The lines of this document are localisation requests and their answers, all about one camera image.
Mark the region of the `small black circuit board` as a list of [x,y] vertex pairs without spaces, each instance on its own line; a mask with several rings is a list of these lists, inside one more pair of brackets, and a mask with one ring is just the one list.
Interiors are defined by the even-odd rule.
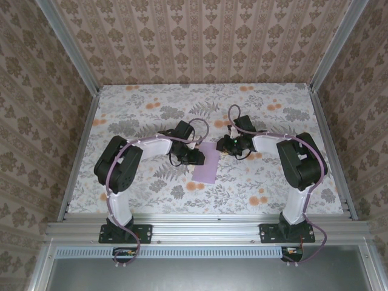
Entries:
[[297,263],[302,260],[303,248],[302,247],[282,247],[281,260],[286,263]]
[[137,256],[136,247],[117,247],[112,250],[112,260],[116,264],[128,264],[134,257]]

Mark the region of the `lilac paper sheet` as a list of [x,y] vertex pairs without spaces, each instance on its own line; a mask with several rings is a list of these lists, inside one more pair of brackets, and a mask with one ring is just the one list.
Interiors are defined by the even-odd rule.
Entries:
[[216,143],[203,142],[199,146],[199,150],[204,154],[204,164],[202,166],[195,166],[192,180],[205,184],[214,184],[219,163],[219,151],[216,149]]

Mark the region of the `aluminium side rail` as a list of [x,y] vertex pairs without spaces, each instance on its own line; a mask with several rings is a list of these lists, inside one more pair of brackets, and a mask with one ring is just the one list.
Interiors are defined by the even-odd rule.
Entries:
[[64,193],[64,197],[61,203],[61,208],[58,214],[57,222],[63,222],[65,218],[65,214],[67,213],[67,209],[70,205],[70,201],[72,200],[72,195],[75,189],[79,169],[82,163],[82,159],[84,156],[85,148],[87,146],[87,141],[89,139],[90,131],[92,129],[92,124],[95,118],[96,111],[98,109],[99,104],[99,95],[96,95],[92,98],[92,103],[89,108],[89,112],[87,115],[87,119],[85,121],[84,130],[81,135],[81,139],[79,142],[79,146],[76,152],[75,160],[72,166],[72,171],[69,176],[68,184]]
[[332,136],[330,134],[329,126],[327,124],[326,117],[324,115],[324,111],[318,97],[318,93],[310,87],[308,87],[308,89],[316,120],[325,146],[326,155],[329,160],[329,167],[334,178],[335,185],[337,187],[343,211],[350,219],[357,221],[359,220],[359,218],[356,213],[355,206],[346,183],[346,179],[341,167],[339,157],[336,152]]

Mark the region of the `aluminium cross rail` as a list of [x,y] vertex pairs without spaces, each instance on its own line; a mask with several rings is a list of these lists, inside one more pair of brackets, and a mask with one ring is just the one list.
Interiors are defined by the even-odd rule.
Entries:
[[[51,222],[44,244],[58,246],[97,246],[103,213],[68,213],[62,222]],[[152,244],[161,246],[249,246],[260,244],[259,225],[277,223],[277,214],[199,215],[199,214],[134,214],[136,224],[153,226]],[[358,245],[372,236],[367,222],[343,215],[312,215],[316,244],[327,233],[328,246]]]

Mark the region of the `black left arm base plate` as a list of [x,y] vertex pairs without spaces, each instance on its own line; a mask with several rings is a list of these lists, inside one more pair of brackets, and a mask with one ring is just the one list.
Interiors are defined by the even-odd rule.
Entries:
[[[140,243],[151,243],[153,235],[151,224],[135,224],[132,226],[131,231]],[[120,227],[104,224],[101,226],[98,242],[100,244],[136,244],[136,239]]]

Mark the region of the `floral patterned table cover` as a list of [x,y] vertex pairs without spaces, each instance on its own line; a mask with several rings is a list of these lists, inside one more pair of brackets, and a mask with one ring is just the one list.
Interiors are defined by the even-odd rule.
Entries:
[[[197,136],[217,142],[228,132],[229,118],[248,115],[258,129],[311,134],[321,152],[324,143],[305,84],[111,85],[99,94],[98,109],[79,169],[70,213],[105,213],[105,187],[93,172],[116,135],[133,140],[192,121]],[[219,156],[214,184],[192,180],[194,166],[173,166],[168,156],[140,163],[128,189],[134,213],[277,214],[289,192],[278,157],[252,152],[238,161]]]

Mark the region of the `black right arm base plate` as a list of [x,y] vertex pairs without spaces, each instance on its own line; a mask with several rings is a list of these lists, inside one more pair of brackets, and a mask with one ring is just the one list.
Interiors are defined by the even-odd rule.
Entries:
[[310,224],[291,225],[286,224],[260,224],[259,234],[261,242],[271,243],[314,243],[315,234]]

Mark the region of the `grey metal panel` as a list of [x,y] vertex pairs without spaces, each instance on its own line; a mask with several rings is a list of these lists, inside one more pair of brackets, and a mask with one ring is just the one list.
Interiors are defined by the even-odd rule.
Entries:
[[107,258],[38,256],[27,291],[386,291],[375,251],[328,246],[293,266],[279,259],[144,258],[117,267]]

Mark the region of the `aluminium corner post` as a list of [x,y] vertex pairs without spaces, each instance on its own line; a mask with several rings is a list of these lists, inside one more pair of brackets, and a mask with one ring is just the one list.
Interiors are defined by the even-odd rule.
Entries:
[[350,3],[349,8],[312,78],[310,88],[313,92],[317,92],[321,87],[368,2],[369,0],[352,0]]
[[36,2],[42,10],[44,16],[47,18],[55,35],[60,40],[90,94],[93,98],[97,97],[99,91],[98,81],[93,76],[85,57],[83,57],[77,46],[75,37],[70,33],[70,29],[66,26],[63,17],[60,15],[59,10],[55,6],[55,3],[53,0],[36,0]]

